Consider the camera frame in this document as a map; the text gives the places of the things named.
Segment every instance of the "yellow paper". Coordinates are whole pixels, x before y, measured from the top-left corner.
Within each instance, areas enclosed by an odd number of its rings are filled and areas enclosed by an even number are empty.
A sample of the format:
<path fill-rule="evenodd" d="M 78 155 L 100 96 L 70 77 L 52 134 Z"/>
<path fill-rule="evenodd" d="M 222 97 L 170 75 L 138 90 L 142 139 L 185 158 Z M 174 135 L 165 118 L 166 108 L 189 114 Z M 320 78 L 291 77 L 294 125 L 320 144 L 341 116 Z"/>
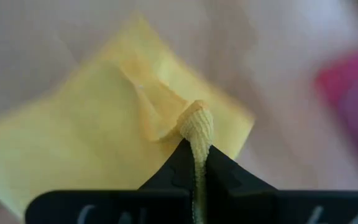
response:
<path fill-rule="evenodd" d="M 0 119 L 0 199 L 18 217 L 57 189 L 137 189 L 182 137 L 179 115 L 207 102 L 214 145 L 235 158 L 246 110 L 179 62 L 136 19 L 52 95 Z"/>

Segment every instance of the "blurred background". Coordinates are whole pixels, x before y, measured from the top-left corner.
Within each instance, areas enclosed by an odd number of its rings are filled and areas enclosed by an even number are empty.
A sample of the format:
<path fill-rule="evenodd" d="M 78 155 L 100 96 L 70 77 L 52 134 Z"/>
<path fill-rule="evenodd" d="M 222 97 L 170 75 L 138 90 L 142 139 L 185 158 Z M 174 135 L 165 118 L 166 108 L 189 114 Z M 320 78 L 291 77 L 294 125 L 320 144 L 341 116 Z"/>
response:
<path fill-rule="evenodd" d="M 0 0 L 0 115 L 52 90 L 140 11 L 257 121 L 238 163 L 280 189 L 358 189 L 358 155 L 313 88 L 358 51 L 352 0 Z M 0 204 L 0 224 L 17 223 Z"/>

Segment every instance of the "black object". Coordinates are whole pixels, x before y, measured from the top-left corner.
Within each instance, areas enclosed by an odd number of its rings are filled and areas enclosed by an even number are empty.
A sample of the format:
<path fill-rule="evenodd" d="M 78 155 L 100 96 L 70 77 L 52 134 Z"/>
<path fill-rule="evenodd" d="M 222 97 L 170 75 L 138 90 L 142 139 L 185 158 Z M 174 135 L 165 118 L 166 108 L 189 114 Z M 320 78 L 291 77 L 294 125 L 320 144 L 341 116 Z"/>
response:
<path fill-rule="evenodd" d="M 281 191 L 211 146 L 208 223 L 354 223 L 358 192 Z M 183 140 L 139 190 L 54 191 L 27 208 L 26 224 L 193 223 L 194 162 Z"/>

